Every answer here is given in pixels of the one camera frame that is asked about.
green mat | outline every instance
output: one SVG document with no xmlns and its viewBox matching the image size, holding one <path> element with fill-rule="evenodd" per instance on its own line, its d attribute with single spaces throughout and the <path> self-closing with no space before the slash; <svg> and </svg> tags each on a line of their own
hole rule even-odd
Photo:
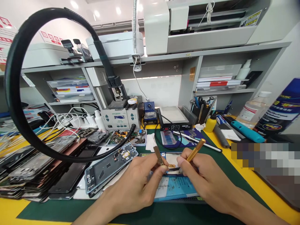
<svg viewBox="0 0 300 225">
<path fill-rule="evenodd" d="M 203 132 L 204 138 L 210 140 Z M 161 151 L 168 150 L 158 144 Z M 137 147 L 139 153 L 149 152 L 145 147 Z M 211 155 L 228 178 L 238 187 L 247 191 L 258 202 L 272 211 L 259 195 L 250 187 L 247 181 L 239 174 L 226 157 L 217 151 L 203 146 L 201 153 Z M 78 218 L 94 200 L 48 200 L 45 203 L 31 202 L 19 215 L 19 219 L 73 222 Z M 122 224 L 170 224 L 170 223 L 195 223 L 195 224 L 243 224 L 236 218 L 219 213 L 207 204 L 182 204 L 156 202 L 152 206 L 139 212 L 120 215 L 112 223 Z"/>
</svg>

blue spray can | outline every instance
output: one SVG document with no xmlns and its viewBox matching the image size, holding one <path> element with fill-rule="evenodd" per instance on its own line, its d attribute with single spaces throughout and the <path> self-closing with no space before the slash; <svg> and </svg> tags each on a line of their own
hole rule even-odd
<svg viewBox="0 0 300 225">
<path fill-rule="evenodd" d="M 267 137 L 288 128 L 300 113 L 300 77 L 294 78 L 253 128 Z"/>
</svg>

ceiling light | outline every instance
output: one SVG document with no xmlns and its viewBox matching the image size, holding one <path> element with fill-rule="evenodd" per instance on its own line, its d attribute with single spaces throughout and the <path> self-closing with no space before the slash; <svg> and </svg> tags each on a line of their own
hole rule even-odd
<svg viewBox="0 0 300 225">
<path fill-rule="evenodd" d="M 119 7 L 116 7 L 116 11 L 118 15 L 121 15 L 121 9 Z"/>
<path fill-rule="evenodd" d="M 71 5 L 72 5 L 72 7 L 74 9 L 78 9 L 79 8 L 78 5 L 77 5 L 77 3 L 75 1 L 70 1 L 70 3 L 71 3 Z"/>
<path fill-rule="evenodd" d="M 100 13 L 97 10 L 94 11 L 94 15 L 98 18 L 100 17 Z"/>
<path fill-rule="evenodd" d="M 143 9 L 144 9 L 144 8 L 143 8 L 143 5 L 142 5 L 142 4 L 139 4 L 137 9 L 138 9 L 139 12 L 142 12 Z"/>
</svg>

yellow bottle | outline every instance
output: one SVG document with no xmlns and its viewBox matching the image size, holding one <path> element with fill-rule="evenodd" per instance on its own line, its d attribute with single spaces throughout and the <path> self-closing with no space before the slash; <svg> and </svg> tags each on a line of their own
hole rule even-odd
<svg viewBox="0 0 300 225">
<path fill-rule="evenodd" d="M 213 129 L 215 128 L 215 125 L 217 123 L 216 121 L 217 115 L 213 114 L 210 116 L 210 118 L 206 121 L 204 131 L 207 133 L 211 133 Z"/>
</svg>

gold tool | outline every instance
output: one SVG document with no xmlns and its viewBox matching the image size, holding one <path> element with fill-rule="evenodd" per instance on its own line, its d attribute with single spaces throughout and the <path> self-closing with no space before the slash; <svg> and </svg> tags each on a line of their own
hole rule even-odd
<svg viewBox="0 0 300 225">
<path fill-rule="evenodd" d="M 206 142 L 205 139 L 201 139 L 198 144 L 196 145 L 196 147 L 193 149 L 192 153 L 189 155 L 189 157 L 187 158 L 187 161 L 190 162 L 193 160 L 193 158 L 195 157 L 195 155 L 199 152 L 199 150 L 202 148 L 202 146 L 204 145 L 204 143 Z M 180 168 L 179 169 L 179 173 L 178 174 L 182 174 L 183 171 Z"/>
</svg>

